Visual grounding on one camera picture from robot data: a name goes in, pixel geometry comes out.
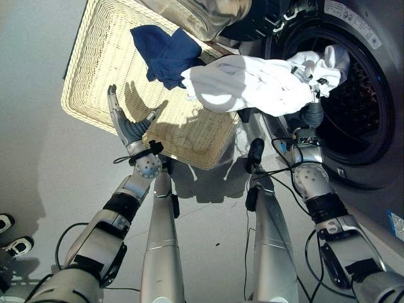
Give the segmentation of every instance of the blue towel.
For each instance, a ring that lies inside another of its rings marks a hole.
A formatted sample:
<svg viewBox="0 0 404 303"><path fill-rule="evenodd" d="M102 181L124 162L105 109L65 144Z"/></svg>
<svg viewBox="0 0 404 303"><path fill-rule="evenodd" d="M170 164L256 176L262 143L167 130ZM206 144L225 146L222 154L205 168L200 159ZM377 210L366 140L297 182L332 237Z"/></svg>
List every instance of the blue towel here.
<svg viewBox="0 0 404 303"><path fill-rule="evenodd" d="M142 25L132 28L133 41L145 60L147 79L158 79L167 89L185 88L181 73L193 66L205 65L198 59L201 47L184 32L177 29L170 37L156 25Z"/></svg>

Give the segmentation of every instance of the washer door opening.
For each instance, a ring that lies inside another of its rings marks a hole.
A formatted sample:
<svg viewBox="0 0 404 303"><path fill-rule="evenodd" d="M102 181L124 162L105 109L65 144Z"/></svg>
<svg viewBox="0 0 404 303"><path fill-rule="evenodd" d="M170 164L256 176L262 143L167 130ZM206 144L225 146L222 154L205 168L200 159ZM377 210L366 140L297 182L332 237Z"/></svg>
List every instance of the washer door opening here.
<svg viewBox="0 0 404 303"><path fill-rule="evenodd" d="M394 110L384 75L367 49L340 28L313 25L289 35L279 59L301 51L324 52L340 44L350 54L348 79L321 98L324 121L318 127L324 154L347 165L375 162L386 151L394 125Z"/></svg>

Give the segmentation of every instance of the woven basket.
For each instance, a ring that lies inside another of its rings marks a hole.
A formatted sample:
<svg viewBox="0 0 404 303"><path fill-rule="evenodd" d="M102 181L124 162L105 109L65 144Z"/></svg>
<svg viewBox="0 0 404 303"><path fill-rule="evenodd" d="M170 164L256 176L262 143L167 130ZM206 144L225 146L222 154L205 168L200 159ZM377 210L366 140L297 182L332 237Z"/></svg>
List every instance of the woven basket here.
<svg viewBox="0 0 404 303"><path fill-rule="evenodd" d="M119 105L129 119L139 121L151 109L163 108L143 137L146 144L161 141L165 155L210 169L232 139L239 118L187 101L181 88L167 90L157 80L148 82L147 65L129 32L146 24L155 24L169 35L178 28L133 0L89 0L66 74L62 107L69 115L116 134L107 101L108 86L116 84ZM221 56L196 41L205 62Z"/></svg>

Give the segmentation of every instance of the white sneaker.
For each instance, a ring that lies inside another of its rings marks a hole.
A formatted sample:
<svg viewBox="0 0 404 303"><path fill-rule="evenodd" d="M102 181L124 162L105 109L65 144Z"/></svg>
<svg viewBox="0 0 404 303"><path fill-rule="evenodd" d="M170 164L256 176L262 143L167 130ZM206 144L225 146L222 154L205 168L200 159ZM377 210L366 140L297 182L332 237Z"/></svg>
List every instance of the white sneaker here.
<svg viewBox="0 0 404 303"><path fill-rule="evenodd" d="M2 247L13 258L22 256L30 251L33 247L33 239L31 237L22 237L15 239L12 243Z"/></svg>
<svg viewBox="0 0 404 303"><path fill-rule="evenodd" d="M0 234L5 232L15 223L13 216L8 213L0 213Z"/></svg>

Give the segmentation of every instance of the gray floor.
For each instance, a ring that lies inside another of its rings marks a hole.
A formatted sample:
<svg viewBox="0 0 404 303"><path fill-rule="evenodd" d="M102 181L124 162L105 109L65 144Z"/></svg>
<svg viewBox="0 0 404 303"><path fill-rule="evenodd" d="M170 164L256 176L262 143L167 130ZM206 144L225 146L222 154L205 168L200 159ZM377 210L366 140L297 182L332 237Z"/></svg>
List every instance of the gray floor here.
<svg viewBox="0 0 404 303"><path fill-rule="evenodd" d="M131 172L127 164L111 164L125 154L117 137L68 116L60 106L62 75L84 5L84 0L0 1L0 212L16 218L0 241L22 235L35 239L33 250L14 264L15 280L24 283L50 272L61 232L72 223L89 221ZM251 136L242 127L237 132L229 150L233 166L225 162L213 172L194 173L181 163L175 167L181 206L177 233L188 302L243 298L247 175L237 159L246 155ZM268 144L264 166L283 167ZM286 174L280 177L288 182ZM303 248L313 224L287 190L276 184L276 192L297 271L311 292L315 283L304 264ZM126 240L129 251L112 287L140 286L151 202L148 198L136 215ZM254 225L252 213L250 223ZM66 236L61 256L79 231ZM249 294L252 252L247 255ZM310 254L318 269L314 245ZM323 289L316 300L352 302ZM301 291L300 301L307 302ZM138 294L106 290L104 302L138 302Z"/></svg>

